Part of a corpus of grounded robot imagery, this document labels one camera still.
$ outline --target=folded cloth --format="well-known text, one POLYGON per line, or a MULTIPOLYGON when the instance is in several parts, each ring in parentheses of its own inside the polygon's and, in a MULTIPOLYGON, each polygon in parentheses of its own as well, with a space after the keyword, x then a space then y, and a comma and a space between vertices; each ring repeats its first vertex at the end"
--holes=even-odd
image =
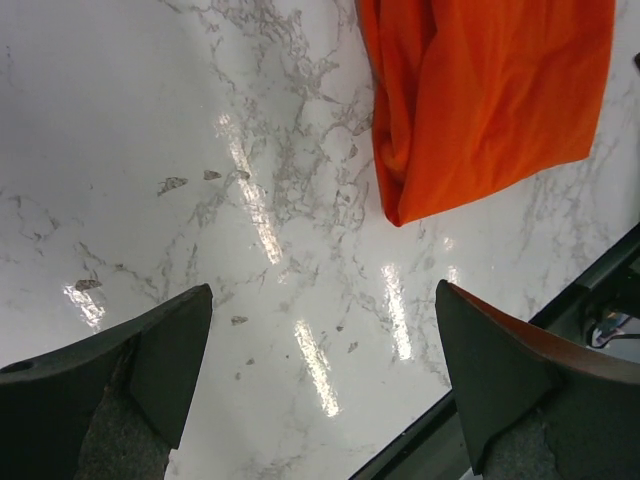
POLYGON ((397 226, 589 155, 614 0, 359 0, 397 226))

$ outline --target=orange cloth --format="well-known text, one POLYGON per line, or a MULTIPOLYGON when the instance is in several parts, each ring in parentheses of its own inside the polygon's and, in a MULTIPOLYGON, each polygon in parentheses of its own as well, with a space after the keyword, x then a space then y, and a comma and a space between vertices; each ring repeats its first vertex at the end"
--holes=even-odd
POLYGON ((589 155, 614 0, 359 1, 393 224, 589 155))

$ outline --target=white marble surface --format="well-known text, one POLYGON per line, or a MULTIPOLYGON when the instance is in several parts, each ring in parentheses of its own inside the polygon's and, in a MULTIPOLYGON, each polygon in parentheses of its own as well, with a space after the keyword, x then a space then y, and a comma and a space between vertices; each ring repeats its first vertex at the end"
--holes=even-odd
POLYGON ((0 364, 210 283, 169 479, 346 478, 447 391, 439 279, 528 318, 638 220, 637 2, 588 161, 402 229, 353 1, 173 2, 0 3, 0 364))

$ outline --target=marble tabletop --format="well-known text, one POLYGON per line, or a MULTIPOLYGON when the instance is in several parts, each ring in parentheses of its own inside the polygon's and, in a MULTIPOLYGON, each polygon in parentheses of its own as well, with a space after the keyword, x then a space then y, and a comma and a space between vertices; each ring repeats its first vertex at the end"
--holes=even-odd
POLYGON ((528 319, 638 221, 639 22, 588 160, 397 229, 352 0, 0 3, 0 365, 207 282, 167 478, 347 478, 449 389, 440 279, 528 319))

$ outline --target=cloth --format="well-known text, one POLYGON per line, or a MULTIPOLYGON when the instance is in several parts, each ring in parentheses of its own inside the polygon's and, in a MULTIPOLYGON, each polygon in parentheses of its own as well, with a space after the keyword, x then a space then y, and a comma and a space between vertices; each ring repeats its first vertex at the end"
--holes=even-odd
POLYGON ((359 0, 397 226, 588 157, 614 0, 359 0))

